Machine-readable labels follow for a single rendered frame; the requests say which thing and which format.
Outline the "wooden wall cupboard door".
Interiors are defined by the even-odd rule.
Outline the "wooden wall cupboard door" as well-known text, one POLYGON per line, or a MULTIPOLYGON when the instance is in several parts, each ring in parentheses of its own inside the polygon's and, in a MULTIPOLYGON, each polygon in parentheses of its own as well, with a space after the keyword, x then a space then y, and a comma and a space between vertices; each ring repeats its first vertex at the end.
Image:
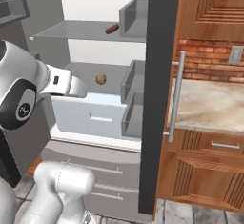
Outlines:
POLYGON ((179 0, 180 39, 244 42, 244 0, 179 0))

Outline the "wooden base cupboard door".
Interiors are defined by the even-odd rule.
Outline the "wooden base cupboard door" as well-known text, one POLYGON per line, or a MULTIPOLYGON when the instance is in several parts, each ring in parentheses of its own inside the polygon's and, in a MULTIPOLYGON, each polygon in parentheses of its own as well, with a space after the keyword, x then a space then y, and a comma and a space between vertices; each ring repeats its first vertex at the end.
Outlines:
POLYGON ((165 152, 157 197, 244 214, 244 159, 165 152))

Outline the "grey wall socket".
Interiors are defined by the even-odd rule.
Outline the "grey wall socket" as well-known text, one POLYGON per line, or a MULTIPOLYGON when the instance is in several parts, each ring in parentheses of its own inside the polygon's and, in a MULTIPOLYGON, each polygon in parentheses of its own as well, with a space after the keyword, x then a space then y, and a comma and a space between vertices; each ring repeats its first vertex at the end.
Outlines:
POLYGON ((243 46, 232 46, 231 53, 229 55, 228 64, 238 65, 242 58, 244 47, 243 46))

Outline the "tan round food item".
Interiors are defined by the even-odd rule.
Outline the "tan round food item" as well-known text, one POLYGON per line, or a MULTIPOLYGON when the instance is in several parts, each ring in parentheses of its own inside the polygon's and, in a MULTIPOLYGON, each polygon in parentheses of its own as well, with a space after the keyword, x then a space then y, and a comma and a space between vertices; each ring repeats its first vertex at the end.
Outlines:
POLYGON ((104 85, 106 83, 106 81, 107 81, 107 76, 104 73, 98 73, 95 76, 95 82, 98 85, 104 85))

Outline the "white crisper drawer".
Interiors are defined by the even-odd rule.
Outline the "white crisper drawer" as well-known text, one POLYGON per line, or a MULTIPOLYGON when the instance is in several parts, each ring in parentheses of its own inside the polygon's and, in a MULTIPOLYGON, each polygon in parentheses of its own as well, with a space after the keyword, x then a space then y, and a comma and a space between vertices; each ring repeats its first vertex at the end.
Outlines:
POLYGON ((51 103, 61 132, 122 138, 126 106, 118 95, 91 92, 86 98, 53 96, 51 103))

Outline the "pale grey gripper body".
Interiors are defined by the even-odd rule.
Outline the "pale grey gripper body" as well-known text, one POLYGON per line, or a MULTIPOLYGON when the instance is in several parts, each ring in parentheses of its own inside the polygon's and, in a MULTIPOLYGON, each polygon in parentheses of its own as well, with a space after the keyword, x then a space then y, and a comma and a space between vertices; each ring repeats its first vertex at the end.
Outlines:
POLYGON ((87 96, 87 92, 88 91, 85 83, 79 78, 73 76, 71 78, 71 85, 68 91, 68 96, 85 98, 87 96))

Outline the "dark grey fridge door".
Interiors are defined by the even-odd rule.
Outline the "dark grey fridge door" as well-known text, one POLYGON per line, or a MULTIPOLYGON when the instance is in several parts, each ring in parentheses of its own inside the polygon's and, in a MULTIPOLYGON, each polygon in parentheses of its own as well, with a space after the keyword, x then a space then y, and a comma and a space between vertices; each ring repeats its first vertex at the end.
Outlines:
POLYGON ((178 0, 149 0, 138 211, 152 214, 168 104, 178 0))

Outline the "grey door bin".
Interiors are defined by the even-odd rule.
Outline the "grey door bin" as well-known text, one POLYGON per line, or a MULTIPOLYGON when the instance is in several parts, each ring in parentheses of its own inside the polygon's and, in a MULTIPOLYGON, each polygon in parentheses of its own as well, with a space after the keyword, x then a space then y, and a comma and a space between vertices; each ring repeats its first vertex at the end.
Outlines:
POLYGON ((143 94, 135 92, 124 112, 121 121, 123 136, 141 138, 143 120, 143 94))
POLYGON ((143 60, 133 60, 128 66, 120 85, 122 104, 127 104, 135 92, 144 92, 144 74, 145 62, 143 60))
POLYGON ((148 0, 132 0, 119 10, 120 35, 145 38, 147 35, 148 0))
POLYGON ((27 0, 5 0, 0 2, 0 26, 30 17, 27 0))

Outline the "glass fridge shelf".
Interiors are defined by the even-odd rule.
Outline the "glass fridge shelf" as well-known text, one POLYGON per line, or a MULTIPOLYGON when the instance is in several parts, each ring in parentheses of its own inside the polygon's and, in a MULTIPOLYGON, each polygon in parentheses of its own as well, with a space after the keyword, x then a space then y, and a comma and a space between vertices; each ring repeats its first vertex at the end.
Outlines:
POLYGON ((105 29, 115 25, 115 22, 68 20, 34 34, 33 38, 65 38, 75 40, 113 41, 145 43, 146 38, 121 36, 120 30, 106 34, 105 29))
POLYGON ((71 62, 66 67, 72 74, 80 78, 87 86, 88 92, 119 94, 120 85, 127 73, 128 66, 71 62), (106 75, 106 83, 98 85, 95 76, 106 75))

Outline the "brown sausage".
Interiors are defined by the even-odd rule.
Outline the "brown sausage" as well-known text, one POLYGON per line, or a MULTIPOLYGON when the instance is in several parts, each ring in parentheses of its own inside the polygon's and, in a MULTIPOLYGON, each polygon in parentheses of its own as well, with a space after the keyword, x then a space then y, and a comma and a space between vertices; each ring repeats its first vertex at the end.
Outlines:
POLYGON ((119 29, 119 24, 114 24, 108 28, 105 29, 106 34, 112 34, 113 32, 117 31, 119 29))

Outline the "grey freezer drawer front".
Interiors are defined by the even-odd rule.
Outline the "grey freezer drawer front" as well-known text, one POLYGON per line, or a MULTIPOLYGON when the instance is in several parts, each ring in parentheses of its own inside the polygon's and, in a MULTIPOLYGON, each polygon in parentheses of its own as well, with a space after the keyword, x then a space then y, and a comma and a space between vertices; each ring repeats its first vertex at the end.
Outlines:
POLYGON ((71 162, 98 168, 118 170, 124 174, 93 172, 93 192, 120 193, 124 200, 92 195, 84 197, 86 208, 93 214, 149 223, 152 218, 138 211, 140 154, 81 144, 50 141, 41 152, 43 160, 71 162))

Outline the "wooden drawer front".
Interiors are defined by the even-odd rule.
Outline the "wooden drawer front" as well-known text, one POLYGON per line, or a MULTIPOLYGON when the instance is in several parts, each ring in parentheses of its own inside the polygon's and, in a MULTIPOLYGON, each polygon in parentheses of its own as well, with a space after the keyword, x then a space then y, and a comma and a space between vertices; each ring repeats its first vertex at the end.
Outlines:
POLYGON ((170 152, 244 158, 244 136, 176 129, 173 135, 173 142, 166 142, 164 149, 170 152), (211 141, 231 145, 239 144, 240 149, 212 147, 211 141))

